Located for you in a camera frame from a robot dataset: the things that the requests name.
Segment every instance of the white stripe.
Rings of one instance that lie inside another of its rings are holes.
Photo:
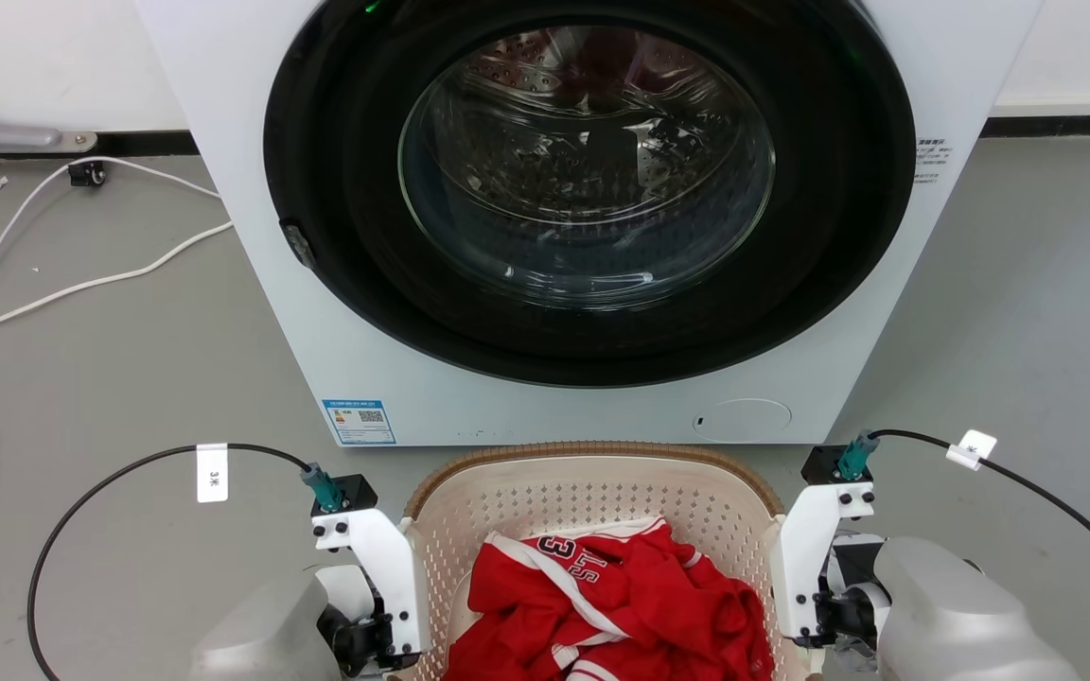
[[[489,534],[487,534],[485,536],[485,543],[491,544],[491,546],[493,546],[494,548],[498,548],[498,550],[502,551],[502,556],[509,557],[509,559],[514,560],[516,562],[519,562],[519,564],[524,566],[524,568],[531,568],[533,570],[540,570],[541,569],[541,568],[537,568],[536,563],[533,562],[533,560],[531,559],[531,557],[528,557],[528,552],[526,551],[531,551],[532,550],[531,548],[529,548],[526,546],[523,546],[523,544],[520,544],[519,542],[516,542],[516,546],[519,546],[519,547],[523,548],[524,550],[523,551],[520,551],[520,550],[509,551],[509,550],[507,550],[507,548],[500,547],[498,545],[498,539],[506,539],[506,537],[504,537],[502,534],[498,534],[498,532],[491,532]]]
[[[588,639],[581,640],[581,642],[576,643],[576,646],[598,646],[601,643],[616,643],[623,642],[623,636],[618,636],[617,634],[609,634],[606,631],[601,631],[600,634],[594,634]]]
[[[662,516],[640,518],[637,520],[608,522],[605,523],[605,525],[591,525],[588,527],[577,527],[574,530],[564,530],[559,532],[542,532],[542,534],[533,534],[533,537],[562,537],[566,539],[603,537],[607,539],[625,540],[630,537],[635,537],[639,534],[653,532],[662,525],[666,525],[666,521]]]
[[[579,648],[574,646],[559,646],[554,643],[554,647],[549,652],[554,654],[554,664],[557,664],[558,671],[566,671],[570,664],[579,659]]]
[[[574,664],[574,667],[570,668],[570,671],[571,673],[581,671],[589,677],[597,678],[600,681],[620,681],[611,671],[600,667],[600,665],[592,662],[590,659],[580,659],[579,662]]]
[[[576,583],[574,577],[568,574],[566,569],[561,564],[558,564],[557,561],[541,551],[530,548],[526,544],[509,539],[504,537],[502,534],[496,534],[496,532],[492,532],[489,537],[485,539],[489,544],[493,544],[494,548],[498,548],[498,550],[506,554],[507,557],[510,557],[516,562],[526,564],[523,560],[529,560],[536,563],[536,569],[544,572],[549,582],[553,582],[558,589],[562,591],[562,594],[567,595],[567,598],[570,598],[570,603],[574,605],[574,611],[579,612],[579,617],[583,618],[588,624],[601,631],[606,631],[609,634],[617,634],[618,636],[628,639],[628,634],[623,633],[620,627],[615,625],[614,621],[608,619],[608,616],[588,603],[588,598],[583,598],[583,594],[579,591],[579,585]]]

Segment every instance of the concrete floor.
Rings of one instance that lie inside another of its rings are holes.
[[[198,159],[145,160],[208,183]],[[0,230],[51,162],[0,165]],[[226,220],[208,197],[126,169],[100,191],[55,186],[0,260],[0,314],[137,268]],[[1000,437],[995,460],[1090,516],[1090,139],[988,141],[934,232],[835,434],[911,427]],[[284,448],[359,471],[399,513],[459,449],[342,452],[233,233],[155,275],[88,290],[0,327],[0,678],[41,678],[25,595],[69,504],[126,462],[197,441]],[[727,448],[788,501],[803,452]],[[1090,535],[1007,479],[887,442],[873,465],[882,534],[978,561],[1090,680]],[[190,648],[239,598],[322,560],[286,462],[239,453],[230,500],[195,503],[191,458],[146,466],[58,542],[39,632],[65,681],[182,678]],[[839,678],[834,671],[828,678]]]

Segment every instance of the front-loading washing machine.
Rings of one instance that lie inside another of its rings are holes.
[[[138,0],[341,446],[821,442],[1041,0]]]

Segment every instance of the woven plastic basket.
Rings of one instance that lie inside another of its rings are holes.
[[[411,496],[405,516],[427,567],[432,652],[402,681],[437,681],[448,645],[475,616],[469,572],[485,536],[528,537],[662,514],[676,538],[764,600],[776,660],[774,681],[803,681],[810,656],[776,630],[768,547],[782,504],[746,466],[700,448],[635,442],[567,442],[482,449],[450,462]]]

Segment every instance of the gray robot arm casing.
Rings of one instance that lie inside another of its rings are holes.
[[[879,631],[885,681],[1079,681],[1025,606],[924,539],[891,539],[873,566],[892,606]]]
[[[274,579],[242,600],[201,640],[190,681],[341,681],[317,630],[328,605],[351,620],[373,612],[363,570],[332,566]]]

